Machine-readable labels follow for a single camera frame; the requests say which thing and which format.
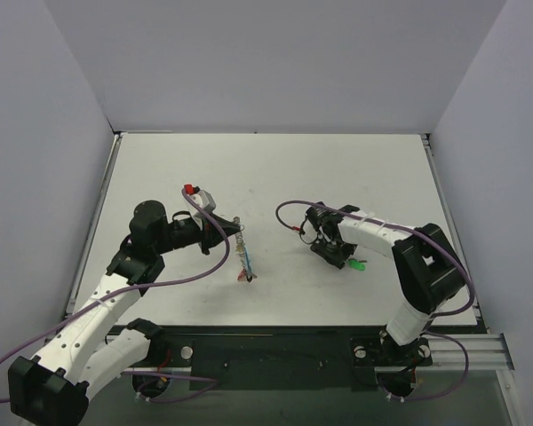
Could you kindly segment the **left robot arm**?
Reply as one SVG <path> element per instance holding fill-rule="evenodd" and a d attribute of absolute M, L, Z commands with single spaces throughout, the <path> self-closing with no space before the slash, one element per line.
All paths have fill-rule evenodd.
<path fill-rule="evenodd" d="M 214 214 L 214 201 L 190 195 L 187 204 L 188 210 L 172 217 L 159 201 L 135 208 L 128 235 L 88 301 L 32 358 L 18 357 L 10 365 L 14 414 L 34 425 L 77 425 L 93 397 L 125 369 L 163 359 L 163 328 L 146 319 L 130 322 L 109 344 L 103 340 L 156 282 L 163 255 L 192 245 L 208 255 L 239 232 L 239 224 Z"/>

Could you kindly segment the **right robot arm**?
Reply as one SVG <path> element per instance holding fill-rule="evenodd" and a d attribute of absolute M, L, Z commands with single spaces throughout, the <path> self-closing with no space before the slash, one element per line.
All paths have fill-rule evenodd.
<path fill-rule="evenodd" d="M 463 267 L 438 225 L 387 224 L 357 217 L 360 213 L 351 205 L 328 209 L 319 203 L 307 209 L 305 221 L 316 233 L 310 250 L 338 269 L 359 247 L 394 262 L 403 301 L 386 324 L 378 349 L 384 360 L 398 363 L 410 354 L 411 344 L 439 309 L 465 286 Z"/>

